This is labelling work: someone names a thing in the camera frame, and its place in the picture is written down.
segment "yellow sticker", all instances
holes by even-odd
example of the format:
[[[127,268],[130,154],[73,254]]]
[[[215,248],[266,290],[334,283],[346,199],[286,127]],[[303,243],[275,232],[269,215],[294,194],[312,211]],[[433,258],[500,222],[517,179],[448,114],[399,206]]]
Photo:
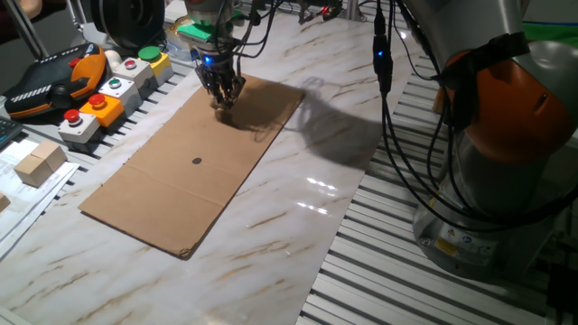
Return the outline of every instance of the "yellow sticker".
[[[446,254],[454,256],[455,255],[455,251],[456,251],[456,245],[450,243],[449,241],[439,237],[437,238],[437,241],[435,242],[435,245],[440,248],[441,250],[443,250]]]

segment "marble-patterned surface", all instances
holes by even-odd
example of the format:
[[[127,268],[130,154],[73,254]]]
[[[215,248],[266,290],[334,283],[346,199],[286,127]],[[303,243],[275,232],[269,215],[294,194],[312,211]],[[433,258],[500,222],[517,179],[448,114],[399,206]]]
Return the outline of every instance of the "marble-patterned surface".
[[[0,305],[32,324],[295,323],[381,135],[372,36],[370,24],[275,17],[266,50],[243,71],[308,96],[182,261],[77,206],[200,86],[189,75],[0,262]],[[391,107],[411,69],[399,40],[393,49]]]

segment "warning label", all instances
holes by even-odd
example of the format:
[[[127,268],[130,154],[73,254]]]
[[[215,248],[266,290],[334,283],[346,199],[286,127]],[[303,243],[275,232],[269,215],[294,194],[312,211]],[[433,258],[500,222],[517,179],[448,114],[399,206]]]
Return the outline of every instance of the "warning label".
[[[473,264],[486,266],[494,254],[497,241],[477,238],[458,228],[444,224],[435,246],[456,259]]]

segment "robotic arm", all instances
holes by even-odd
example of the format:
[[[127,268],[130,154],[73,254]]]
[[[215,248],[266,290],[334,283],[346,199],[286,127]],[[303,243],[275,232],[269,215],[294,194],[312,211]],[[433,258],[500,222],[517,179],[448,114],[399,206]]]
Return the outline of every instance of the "robotic arm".
[[[269,25],[280,1],[272,5]],[[181,35],[193,42],[201,56],[197,73],[203,86],[220,109],[229,109],[244,84],[240,65],[233,68],[233,57],[242,53],[251,28],[259,23],[258,5],[252,7],[246,35],[235,40],[232,0],[185,3],[195,24]],[[578,197],[578,187],[558,187],[555,195],[564,194],[558,199],[550,195],[545,204],[546,200],[536,198],[544,192],[540,179],[548,158],[578,126],[578,92],[573,89],[578,84],[574,73],[578,50],[557,42],[528,45],[517,0],[392,0],[390,13],[396,5],[432,59],[436,75],[431,79],[447,97],[437,130],[443,120],[448,122],[449,171],[440,184],[430,173],[433,188],[403,155],[384,104],[384,137],[388,126],[408,170],[433,196],[429,204],[421,199],[387,150],[400,179],[422,203],[414,219],[415,239],[448,272],[475,279],[496,274],[515,278],[547,240],[554,219],[549,217]],[[393,18],[391,14],[388,21],[394,22]],[[374,68],[386,103],[393,72],[391,26],[388,31],[380,5],[375,27]],[[457,162],[452,160],[453,136],[465,139],[456,148]],[[538,209],[528,208],[541,204]],[[460,243],[449,242],[444,251],[435,243],[450,240],[443,239],[448,231],[460,232],[459,240],[487,245],[483,251],[465,251]],[[457,253],[449,255],[448,245]]]
[[[239,45],[239,40],[232,36],[237,18],[233,0],[186,0],[185,4],[194,24],[179,32],[192,42],[200,55],[197,75],[213,96],[215,106],[230,109],[245,84],[240,66],[237,71],[233,69],[233,56]]]

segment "cardboard sheet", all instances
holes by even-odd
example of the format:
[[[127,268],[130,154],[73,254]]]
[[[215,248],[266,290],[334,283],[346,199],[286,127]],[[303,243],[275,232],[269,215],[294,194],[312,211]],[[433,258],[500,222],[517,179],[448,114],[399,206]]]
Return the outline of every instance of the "cardboard sheet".
[[[80,209],[164,251],[191,255],[304,96],[246,78],[230,118],[219,122],[199,89]]]

